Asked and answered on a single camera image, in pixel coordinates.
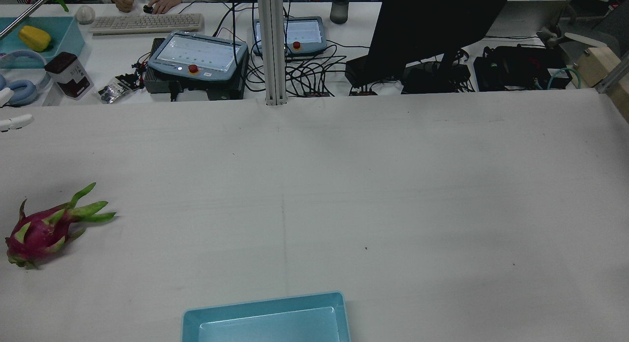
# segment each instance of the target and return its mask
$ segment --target pink dragon fruit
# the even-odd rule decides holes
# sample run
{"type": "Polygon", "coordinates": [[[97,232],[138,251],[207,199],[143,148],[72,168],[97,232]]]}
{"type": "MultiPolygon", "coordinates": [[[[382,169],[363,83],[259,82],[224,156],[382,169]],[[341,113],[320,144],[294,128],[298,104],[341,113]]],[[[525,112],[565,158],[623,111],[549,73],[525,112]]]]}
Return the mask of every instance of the pink dragon fruit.
{"type": "Polygon", "coordinates": [[[96,183],[91,183],[77,192],[69,202],[48,210],[24,215],[24,203],[20,206],[20,219],[11,236],[5,238],[9,247],[6,254],[9,262],[20,267],[35,268],[37,261],[58,253],[65,244],[79,237],[85,228],[70,233],[70,224],[76,222],[101,223],[113,218],[116,213],[96,214],[106,201],[98,201],[90,205],[75,208],[79,199],[90,192],[96,183]]]}

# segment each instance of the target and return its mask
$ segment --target white clip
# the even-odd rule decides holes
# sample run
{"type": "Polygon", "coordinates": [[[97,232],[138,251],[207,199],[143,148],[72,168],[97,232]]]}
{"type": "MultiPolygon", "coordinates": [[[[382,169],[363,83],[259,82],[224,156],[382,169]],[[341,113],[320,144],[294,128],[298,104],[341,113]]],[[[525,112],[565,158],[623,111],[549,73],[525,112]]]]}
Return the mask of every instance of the white clip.
{"type": "Polygon", "coordinates": [[[9,129],[20,129],[25,125],[33,122],[34,118],[31,114],[26,114],[22,116],[17,116],[14,118],[9,118],[7,120],[0,121],[0,132],[9,131],[9,129]]]}

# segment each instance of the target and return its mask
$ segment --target white keyboard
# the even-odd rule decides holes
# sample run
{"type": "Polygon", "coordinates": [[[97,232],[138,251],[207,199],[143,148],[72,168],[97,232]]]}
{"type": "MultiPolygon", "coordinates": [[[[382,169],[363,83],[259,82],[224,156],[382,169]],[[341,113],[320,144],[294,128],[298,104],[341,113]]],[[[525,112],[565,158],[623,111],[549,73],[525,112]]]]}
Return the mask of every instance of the white keyboard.
{"type": "Polygon", "coordinates": [[[203,29],[203,15],[145,14],[137,17],[96,17],[89,31],[94,35],[122,35],[125,33],[169,33],[175,30],[200,31],[203,29]]]}

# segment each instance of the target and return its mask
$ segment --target headphones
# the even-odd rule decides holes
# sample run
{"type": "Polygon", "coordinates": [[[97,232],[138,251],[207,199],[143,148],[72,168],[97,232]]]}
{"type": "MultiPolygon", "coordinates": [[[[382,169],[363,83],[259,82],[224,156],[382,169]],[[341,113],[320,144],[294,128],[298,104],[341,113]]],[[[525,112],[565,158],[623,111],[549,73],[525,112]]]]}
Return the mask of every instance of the headphones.
{"type": "MultiPolygon", "coordinates": [[[[4,68],[10,62],[13,62],[20,57],[33,58],[37,60],[38,62],[41,62],[42,68],[47,63],[46,59],[35,51],[17,50],[9,52],[6,55],[0,55],[0,69],[4,68]]],[[[11,96],[11,98],[5,105],[23,106],[34,102],[34,100],[38,96],[38,93],[40,93],[40,91],[42,91],[48,85],[49,81],[50,75],[46,73],[46,71],[44,71],[44,75],[37,83],[31,82],[30,80],[16,80],[15,82],[7,83],[5,78],[0,75],[0,90],[7,87],[11,91],[13,91],[13,96],[11,96]]]]}

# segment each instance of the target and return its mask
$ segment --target blue tray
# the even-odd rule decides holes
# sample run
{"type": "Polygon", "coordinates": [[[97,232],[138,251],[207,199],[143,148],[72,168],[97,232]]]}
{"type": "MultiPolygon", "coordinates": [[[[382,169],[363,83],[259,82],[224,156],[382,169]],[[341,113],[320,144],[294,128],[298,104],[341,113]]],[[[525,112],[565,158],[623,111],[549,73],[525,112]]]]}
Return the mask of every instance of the blue tray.
{"type": "Polygon", "coordinates": [[[350,342],[341,292],[187,310],[182,342],[350,342]]]}
{"type": "MultiPolygon", "coordinates": [[[[0,18],[0,30],[9,26],[15,18],[0,18]]],[[[85,40],[74,17],[27,17],[9,35],[0,40],[0,53],[15,50],[29,50],[29,47],[18,38],[22,26],[33,26],[50,34],[52,40],[47,49],[40,52],[46,62],[50,62],[60,52],[72,53],[77,57],[83,50],[85,40]]],[[[32,58],[20,57],[6,66],[7,68],[43,68],[41,62],[32,58]]]]}

